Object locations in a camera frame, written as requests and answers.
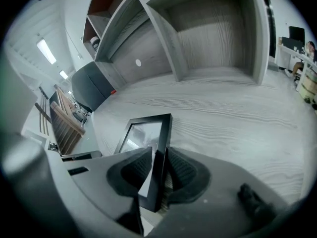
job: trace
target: desk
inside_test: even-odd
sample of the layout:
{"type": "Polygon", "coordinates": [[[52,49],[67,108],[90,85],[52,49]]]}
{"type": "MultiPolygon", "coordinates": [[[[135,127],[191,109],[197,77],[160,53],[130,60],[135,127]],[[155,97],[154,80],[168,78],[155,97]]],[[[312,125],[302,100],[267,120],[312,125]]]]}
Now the desk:
{"type": "Polygon", "coordinates": [[[308,66],[311,65],[311,69],[312,69],[314,72],[317,73],[317,65],[314,64],[314,62],[313,62],[313,60],[312,60],[311,58],[309,58],[309,57],[307,57],[307,56],[305,56],[305,55],[303,55],[303,54],[297,53],[296,51],[294,51],[294,50],[292,50],[292,49],[290,49],[290,48],[287,48],[287,47],[282,46],[282,45],[280,45],[280,44],[277,45],[277,48],[278,48],[278,49],[277,49],[277,50],[278,50],[277,57],[280,55],[280,52],[283,52],[283,53],[289,54],[289,57],[290,57],[290,58],[291,58],[291,56],[295,56],[295,57],[297,57],[297,58],[303,60],[303,62],[304,62],[303,73],[302,73],[301,78],[300,78],[300,80],[299,80],[299,82],[298,82],[298,85],[297,85],[297,87],[296,87],[296,91],[299,91],[299,88],[300,88],[300,86],[302,85],[303,80],[304,80],[304,78],[305,78],[304,75],[306,74],[306,71],[307,71],[307,69],[308,69],[308,66]]]}

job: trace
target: black object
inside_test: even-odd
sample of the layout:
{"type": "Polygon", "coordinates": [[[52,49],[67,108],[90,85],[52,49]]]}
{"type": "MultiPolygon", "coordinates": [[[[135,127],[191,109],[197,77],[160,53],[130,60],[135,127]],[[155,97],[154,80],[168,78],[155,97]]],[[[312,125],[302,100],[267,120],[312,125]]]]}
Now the black object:
{"type": "Polygon", "coordinates": [[[138,191],[152,167],[152,148],[140,149],[109,168],[106,177],[112,188],[121,196],[138,198],[138,191]]]}
{"type": "Polygon", "coordinates": [[[291,50],[294,50],[294,48],[297,48],[299,54],[305,51],[303,43],[297,40],[282,37],[282,44],[291,50]]]}
{"type": "Polygon", "coordinates": [[[114,154],[121,151],[123,143],[129,134],[130,128],[134,124],[147,123],[147,122],[161,122],[160,134],[158,139],[158,147],[155,153],[155,160],[153,164],[153,172],[150,181],[150,187],[147,197],[139,195],[140,206],[156,212],[160,208],[163,186],[166,176],[166,150],[170,142],[170,130],[172,126],[172,115],[165,114],[160,116],[144,117],[131,119],[126,126],[123,136],[119,140],[114,154]]]}
{"type": "Polygon", "coordinates": [[[305,30],[301,27],[290,26],[289,27],[289,38],[300,41],[302,45],[305,45],[305,30]]]}
{"type": "MultiPolygon", "coordinates": [[[[148,172],[148,169],[138,171],[138,167],[148,166],[150,148],[65,163],[59,158],[53,158],[48,163],[45,151],[35,142],[23,137],[7,136],[6,141],[1,142],[0,146],[2,147],[1,172],[12,186],[24,209],[42,225],[45,223],[48,232],[54,231],[58,237],[71,237],[69,232],[78,230],[80,235],[76,237],[97,238],[115,235],[128,238],[137,237],[135,233],[142,234],[138,201],[135,197],[138,192],[137,186],[140,186],[148,172]],[[23,166],[19,165],[20,162],[14,161],[17,157],[24,158],[23,166]],[[125,167],[127,169],[116,172],[115,175],[123,177],[126,185],[131,185],[126,182],[129,176],[137,174],[140,180],[138,185],[134,184],[128,189],[132,192],[131,196],[118,195],[106,177],[113,166],[130,158],[135,159],[126,161],[126,165],[121,170],[125,167]],[[77,168],[84,172],[78,174],[77,168]],[[76,174],[70,176],[69,170],[73,170],[72,172],[75,170],[76,174]]],[[[264,183],[229,162],[182,149],[169,148],[169,153],[186,160],[186,162],[177,160],[179,165],[172,165],[176,173],[174,176],[176,182],[173,182],[176,186],[174,193],[187,187],[189,189],[183,190],[181,196],[186,199],[187,195],[190,195],[188,192],[191,193],[191,189],[195,189],[195,177],[206,174],[203,171],[205,168],[212,175],[212,180],[196,190],[195,200],[170,203],[169,210],[160,224],[151,231],[150,237],[171,238],[185,235],[232,238],[248,235],[249,238],[255,238],[265,237],[265,232],[267,237],[272,233],[277,226],[275,219],[278,217],[269,223],[268,231],[259,230],[260,234],[253,235],[250,233],[253,221],[246,215],[237,198],[239,186],[246,182],[264,202],[272,202],[277,209],[286,207],[287,204],[264,183]],[[195,171],[190,166],[198,168],[196,175],[193,175],[195,171]],[[181,167],[185,167],[188,171],[179,170],[178,168],[181,167]]],[[[206,178],[203,176],[200,178],[198,177],[197,181],[206,182],[206,178]]]]}
{"type": "Polygon", "coordinates": [[[48,100],[49,97],[48,97],[47,94],[44,92],[43,88],[40,86],[39,89],[40,89],[41,93],[44,95],[45,99],[48,100]]]}
{"type": "Polygon", "coordinates": [[[87,171],[88,171],[88,169],[86,167],[80,167],[80,168],[68,170],[68,172],[71,176],[78,175],[78,174],[81,174],[81,173],[87,172],[87,171]]]}
{"type": "Polygon", "coordinates": [[[277,216],[273,205],[266,204],[246,183],[241,185],[238,197],[253,221],[253,232],[268,225],[277,216]]]}
{"type": "Polygon", "coordinates": [[[310,103],[311,103],[310,98],[305,98],[304,101],[305,101],[307,104],[310,104],[310,103]]]}
{"type": "Polygon", "coordinates": [[[168,197],[167,205],[194,202],[211,181],[211,174],[204,164],[172,148],[168,151],[168,171],[174,192],[168,197]]]}
{"type": "Polygon", "coordinates": [[[93,46],[93,48],[95,49],[95,51],[98,50],[99,42],[100,42],[100,39],[99,39],[97,36],[93,37],[93,38],[90,40],[90,43],[91,43],[91,45],[93,46]]]}
{"type": "Polygon", "coordinates": [[[92,111],[95,111],[114,90],[93,61],[72,76],[71,84],[76,101],[92,111]]]}
{"type": "Polygon", "coordinates": [[[314,59],[313,59],[313,62],[316,62],[317,61],[317,50],[314,51],[314,59]]]}
{"type": "Polygon", "coordinates": [[[73,116],[81,123],[85,123],[87,121],[87,118],[85,116],[81,117],[78,114],[80,114],[80,111],[73,112],[73,116]]]}
{"type": "Polygon", "coordinates": [[[81,104],[79,101],[76,100],[76,102],[78,103],[79,106],[81,106],[82,108],[84,108],[84,109],[85,109],[86,111],[88,111],[89,113],[92,113],[92,112],[93,112],[90,108],[88,108],[87,106],[81,104]]]}
{"type": "Polygon", "coordinates": [[[276,27],[275,27],[275,18],[273,13],[273,6],[271,0],[264,0],[267,18],[268,18],[268,27],[269,27],[269,56],[275,57],[276,52],[276,27]]]}
{"type": "Polygon", "coordinates": [[[87,153],[78,153],[78,154],[69,154],[61,156],[61,159],[63,162],[66,161],[79,161],[79,160],[88,160],[93,158],[100,158],[103,155],[100,151],[93,151],[93,152],[87,152],[87,153]]]}

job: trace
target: ceiling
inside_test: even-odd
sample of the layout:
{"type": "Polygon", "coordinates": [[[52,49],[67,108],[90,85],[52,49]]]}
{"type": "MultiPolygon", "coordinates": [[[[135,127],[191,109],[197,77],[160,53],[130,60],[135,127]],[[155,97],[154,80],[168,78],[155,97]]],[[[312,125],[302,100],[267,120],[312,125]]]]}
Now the ceiling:
{"type": "Polygon", "coordinates": [[[62,5],[63,0],[31,0],[12,24],[5,39],[5,50],[10,54],[9,60],[19,60],[15,63],[19,64],[18,72],[41,82],[47,79],[52,84],[65,86],[70,81],[65,82],[59,72],[64,70],[71,76],[75,70],[60,16],[62,5]],[[42,38],[57,60],[54,64],[50,64],[36,46],[42,38]]]}

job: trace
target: person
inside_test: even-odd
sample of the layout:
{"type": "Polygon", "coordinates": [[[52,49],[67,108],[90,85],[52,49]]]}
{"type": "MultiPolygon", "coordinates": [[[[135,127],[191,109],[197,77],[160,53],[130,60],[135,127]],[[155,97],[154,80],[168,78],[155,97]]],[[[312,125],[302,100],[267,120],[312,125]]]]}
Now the person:
{"type": "MultiPolygon", "coordinates": [[[[314,60],[314,54],[315,54],[315,44],[312,42],[312,41],[309,41],[306,43],[306,46],[305,46],[305,51],[306,51],[306,55],[308,57],[310,57],[312,60],[314,60]]],[[[295,74],[296,72],[301,69],[303,70],[304,68],[304,63],[302,61],[299,61],[297,63],[295,63],[294,67],[293,67],[293,72],[290,73],[288,71],[288,69],[285,69],[285,74],[290,77],[290,78],[293,78],[295,77],[295,74]]]]}

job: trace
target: picture frame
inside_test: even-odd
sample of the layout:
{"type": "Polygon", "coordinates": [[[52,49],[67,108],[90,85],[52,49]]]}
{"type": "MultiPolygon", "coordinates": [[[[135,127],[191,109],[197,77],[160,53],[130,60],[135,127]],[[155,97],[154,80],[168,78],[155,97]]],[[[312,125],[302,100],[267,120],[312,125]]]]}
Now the picture frame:
{"type": "Polygon", "coordinates": [[[114,152],[114,154],[120,154],[122,152],[122,149],[126,144],[126,139],[128,138],[129,132],[131,129],[143,124],[157,125],[159,123],[161,124],[161,126],[160,126],[158,141],[157,141],[157,149],[153,151],[153,154],[154,154],[153,167],[149,173],[148,178],[144,182],[144,185],[145,183],[149,183],[145,185],[145,186],[148,186],[147,194],[146,195],[140,194],[141,190],[139,191],[139,205],[152,212],[156,212],[157,210],[160,209],[160,204],[162,200],[164,182],[166,177],[166,166],[167,166],[166,152],[167,152],[167,147],[170,144],[172,114],[164,114],[164,115],[158,115],[158,116],[131,119],[128,125],[126,126],[123,136],[120,138],[120,141],[114,152]]]}

